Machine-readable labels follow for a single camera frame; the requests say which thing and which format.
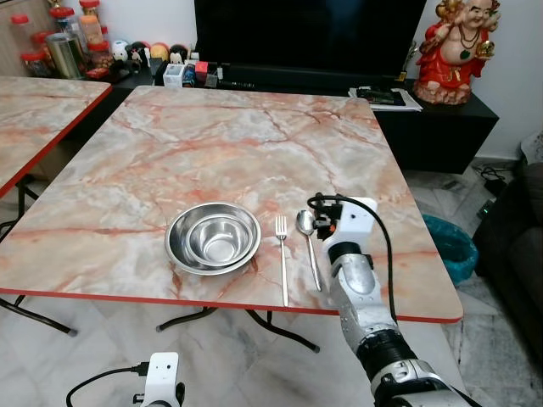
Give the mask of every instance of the tiled floor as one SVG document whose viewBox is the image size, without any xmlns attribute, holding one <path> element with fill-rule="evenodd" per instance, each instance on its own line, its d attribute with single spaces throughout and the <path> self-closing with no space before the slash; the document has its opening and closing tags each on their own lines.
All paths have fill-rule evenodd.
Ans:
<svg viewBox="0 0 543 407">
<path fill-rule="evenodd" d="M 475 213 L 490 198 L 477 174 L 411 172 L 406 179 L 423 213 L 475 231 Z M 15 202 L 14 193 L 0 200 L 0 222 L 16 215 Z M 529 360 L 500 300 L 476 276 L 459 287 L 459 295 L 465 318 L 458 324 L 443 331 L 431 324 L 400 324 L 415 352 L 462 388 L 458 361 L 467 390 L 483 406 L 541 405 L 540 368 Z M 279 326 L 321 346 L 321 353 L 313 354 L 261 329 L 243 311 L 219 310 L 157 333 L 156 325 L 193 309 L 60 298 L 28 298 L 24 304 L 80 334 L 67 337 L 0 309 L 2 404 L 59 407 L 78 382 L 170 350 L 181 355 L 178 377 L 187 385 L 187 406 L 372 405 L 367 379 L 344 342 L 337 317 L 274 314 Z M 143 384 L 135 374 L 115 375 L 82 389 L 74 405 L 129 405 Z"/>
</svg>

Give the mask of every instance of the marble table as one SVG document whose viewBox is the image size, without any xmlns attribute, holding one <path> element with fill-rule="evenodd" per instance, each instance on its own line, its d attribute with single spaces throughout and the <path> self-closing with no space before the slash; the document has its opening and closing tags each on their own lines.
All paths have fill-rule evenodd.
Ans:
<svg viewBox="0 0 543 407">
<path fill-rule="evenodd" d="M 326 289 L 315 289 L 305 238 L 294 224 L 319 191 L 378 201 L 394 250 L 399 319 L 462 318 L 369 105 L 258 92 L 138 87 L 0 245 L 0 292 L 333 315 Z M 216 200 L 255 214 L 262 228 L 257 255 L 223 276 L 178 270 L 164 247 L 169 222 Z M 280 214 L 288 217 L 287 308 L 273 230 Z M 321 247 L 316 243 L 328 287 Z M 386 287 L 377 227 L 366 251 Z"/>
<path fill-rule="evenodd" d="M 0 197 L 110 92 L 102 82 L 0 76 Z"/>
</svg>

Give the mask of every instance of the small metal bowl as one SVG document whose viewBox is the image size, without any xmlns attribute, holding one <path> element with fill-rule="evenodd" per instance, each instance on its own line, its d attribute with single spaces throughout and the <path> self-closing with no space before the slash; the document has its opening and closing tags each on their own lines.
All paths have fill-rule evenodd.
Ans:
<svg viewBox="0 0 543 407">
<path fill-rule="evenodd" d="M 251 249 L 249 226 L 231 215 L 209 215 L 187 232 L 187 251 L 202 265 L 222 267 L 241 260 Z"/>
<path fill-rule="evenodd" d="M 188 252 L 188 230 L 209 215 L 230 215 L 247 224 L 252 239 L 249 251 L 237 263 L 227 266 L 211 266 L 199 263 Z M 171 261 L 189 273 L 201 276 L 217 276 L 238 270 L 246 265 L 255 255 L 260 245 L 260 225 L 258 220 L 245 208 L 234 203 L 211 202 L 195 206 L 179 214 L 168 227 L 165 234 L 165 249 Z"/>
</svg>

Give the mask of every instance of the spoon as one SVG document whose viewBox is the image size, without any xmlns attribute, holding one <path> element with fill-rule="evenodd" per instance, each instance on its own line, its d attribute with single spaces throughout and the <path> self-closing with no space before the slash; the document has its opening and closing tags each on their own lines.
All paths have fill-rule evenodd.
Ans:
<svg viewBox="0 0 543 407">
<path fill-rule="evenodd" d="M 296 227 L 305 235 L 307 239 L 307 248 L 309 249 L 309 260 L 311 262 L 311 271 L 313 271 L 313 278 L 315 279 L 316 289 L 322 291 L 321 277 L 319 276 L 318 266 L 316 265 L 315 251 L 313 250 L 313 243 L 311 243 L 311 235 L 313 234 L 313 214 L 309 210 L 302 209 L 296 216 Z"/>
</svg>

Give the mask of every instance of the metal canister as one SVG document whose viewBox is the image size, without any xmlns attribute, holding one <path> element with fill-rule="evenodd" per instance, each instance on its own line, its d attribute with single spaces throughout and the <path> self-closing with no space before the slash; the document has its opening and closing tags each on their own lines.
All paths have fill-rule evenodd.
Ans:
<svg viewBox="0 0 543 407">
<path fill-rule="evenodd" d="M 64 79 L 81 79 L 86 64 L 76 34 L 60 32 L 45 39 L 57 70 Z"/>
</svg>

